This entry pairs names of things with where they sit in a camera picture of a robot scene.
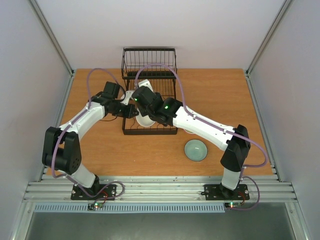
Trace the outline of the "cream beige bowl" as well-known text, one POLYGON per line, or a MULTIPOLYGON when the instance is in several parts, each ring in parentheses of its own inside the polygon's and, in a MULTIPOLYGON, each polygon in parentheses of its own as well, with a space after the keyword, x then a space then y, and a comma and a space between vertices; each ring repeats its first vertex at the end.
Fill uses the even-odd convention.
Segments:
POLYGON ((136 116, 135 118, 140 126, 144 128, 149 128, 155 124, 155 121, 151 120, 148 116, 142 116, 140 113, 140 110, 139 109, 137 110, 139 111, 139 115, 136 116))

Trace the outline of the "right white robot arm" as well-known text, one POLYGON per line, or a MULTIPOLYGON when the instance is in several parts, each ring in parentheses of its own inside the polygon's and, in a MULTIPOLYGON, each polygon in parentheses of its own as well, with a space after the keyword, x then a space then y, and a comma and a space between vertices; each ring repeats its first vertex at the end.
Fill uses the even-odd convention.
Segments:
POLYGON ((251 148, 251 144, 242 139, 249 136, 246 127, 238 125, 234 128, 197 116, 181 101, 172 97, 163 100, 160 93, 153 92, 146 86, 135 90, 132 98, 143 116, 147 115, 152 121, 164 126, 190 131, 222 150, 224 153, 220 163, 224 170, 218 192, 225 200, 238 193, 241 168, 251 148))

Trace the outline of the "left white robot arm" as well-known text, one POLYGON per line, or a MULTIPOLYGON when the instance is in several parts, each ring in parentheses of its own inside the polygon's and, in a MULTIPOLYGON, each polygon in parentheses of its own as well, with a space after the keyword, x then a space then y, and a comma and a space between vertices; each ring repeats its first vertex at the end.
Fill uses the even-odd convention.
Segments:
POLYGON ((96 199, 101 187, 97 177, 82 164, 80 141, 83 136, 107 115, 133 118, 139 115, 134 104, 129 103, 134 91, 128 90, 118 99, 122 86, 106 82, 103 91, 91 96, 85 107, 71 120, 59 127, 49 127, 45 132, 42 164, 62 176, 70 177, 83 187, 83 194, 96 199))

